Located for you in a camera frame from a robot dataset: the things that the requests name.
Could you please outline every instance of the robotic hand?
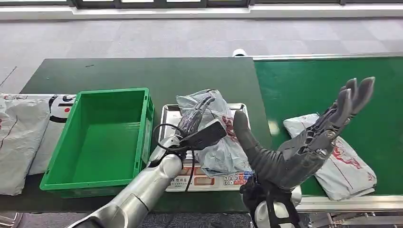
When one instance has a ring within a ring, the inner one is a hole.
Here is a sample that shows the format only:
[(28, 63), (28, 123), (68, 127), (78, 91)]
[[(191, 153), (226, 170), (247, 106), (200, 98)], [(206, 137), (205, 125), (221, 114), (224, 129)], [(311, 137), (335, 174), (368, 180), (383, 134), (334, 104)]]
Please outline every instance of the robotic hand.
[(315, 124), (282, 143), (276, 151), (263, 148), (248, 128), (246, 115), (235, 113), (235, 134), (255, 171), (240, 189), (254, 226), (299, 227), (298, 214), (291, 202), (292, 190), (315, 174), (330, 157), (335, 138), (369, 102), (374, 81), (374, 77), (369, 77), (359, 86), (355, 78), (347, 81), (336, 101)]

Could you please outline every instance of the robot finger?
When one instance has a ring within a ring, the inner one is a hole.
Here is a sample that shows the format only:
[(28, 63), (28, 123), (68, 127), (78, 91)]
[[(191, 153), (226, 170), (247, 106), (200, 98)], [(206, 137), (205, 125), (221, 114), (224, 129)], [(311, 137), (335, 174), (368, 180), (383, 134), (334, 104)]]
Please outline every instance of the robot finger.
[(353, 99), (352, 116), (355, 116), (369, 102), (374, 93), (375, 77), (368, 77), (361, 81), (356, 92), (356, 98)]

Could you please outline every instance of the red logo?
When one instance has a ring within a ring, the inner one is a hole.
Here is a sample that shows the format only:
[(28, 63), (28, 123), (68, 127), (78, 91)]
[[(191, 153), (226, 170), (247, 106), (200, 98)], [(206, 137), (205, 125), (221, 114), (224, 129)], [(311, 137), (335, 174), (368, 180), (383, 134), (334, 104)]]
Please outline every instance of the red logo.
[(231, 117), (228, 118), (226, 116), (222, 116), (221, 119), (226, 126), (225, 131), (227, 132), (227, 135), (230, 137), (230, 139), (232, 141), (238, 142), (237, 136), (235, 135), (235, 131), (234, 131), (234, 125), (233, 125), (234, 118), (231, 118)]
[(358, 170), (363, 169), (363, 167), (360, 165), (360, 163), (357, 162), (357, 160), (354, 157), (351, 157), (346, 154), (346, 152), (343, 149), (343, 145), (339, 140), (335, 140), (336, 146), (333, 149), (333, 156), (339, 160), (342, 161), (346, 164), (353, 165), (356, 167)]

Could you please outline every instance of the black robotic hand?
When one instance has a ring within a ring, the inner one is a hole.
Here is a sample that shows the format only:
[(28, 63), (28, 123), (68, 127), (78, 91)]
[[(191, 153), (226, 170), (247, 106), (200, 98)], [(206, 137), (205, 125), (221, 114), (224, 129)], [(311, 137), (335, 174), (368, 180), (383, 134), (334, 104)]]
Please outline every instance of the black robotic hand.
[(248, 180), (249, 189), (251, 185), (253, 188), (259, 185), (266, 194), (270, 191), (277, 194), (277, 199), (290, 196), (296, 186), (315, 174), (330, 157), (335, 138), (369, 102), (374, 82), (374, 77), (364, 79), (359, 86), (355, 78), (347, 81), (338, 98), (315, 124), (282, 143), (276, 151), (263, 148), (257, 142), (248, 128), (246, 115), (237, 111), (234, 116), (235, 134), (255, 171), (255, 179)]

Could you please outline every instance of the package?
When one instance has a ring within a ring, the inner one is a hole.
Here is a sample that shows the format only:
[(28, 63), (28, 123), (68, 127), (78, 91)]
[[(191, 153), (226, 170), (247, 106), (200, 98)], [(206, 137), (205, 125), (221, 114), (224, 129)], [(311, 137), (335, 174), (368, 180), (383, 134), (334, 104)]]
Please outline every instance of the package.
[(0, 194), (22, 193), (49, 113), (44, 99), (0, 98)]
[[(319, 118), (308, 114), (283, 122), (291, 137), (297, 136)], [(376, 175), (341, 137), (335, 140), (336, 147), (330, 158), (316, 172), (315, 177), (331, 200), (343, 200), (375, 191)]]
[(204, 112), (199, 130), (203, 129), (212, 120), (217, 119), (225, 128), (227, 136), (214, 146), (209, 146), (202, 151), (195, 151), (195, 157), (201, 165), (201, 170), (208, 177), (251, 171), (248, 158), (235, 136), (233, 128), (234, 117), (227, 102), (222, 98), (218, 90), (206, 89), (188, 96), (176, 96), (176, 102), (183, 114), (207, 96), (212, 96), (215, 100), (210, 103)]
[(5, 100), (43, 99), (50, 110), (50, 120), (28, 175), (44, 173), (66, 124), (76, 95), (59, 94), (1, 94)]

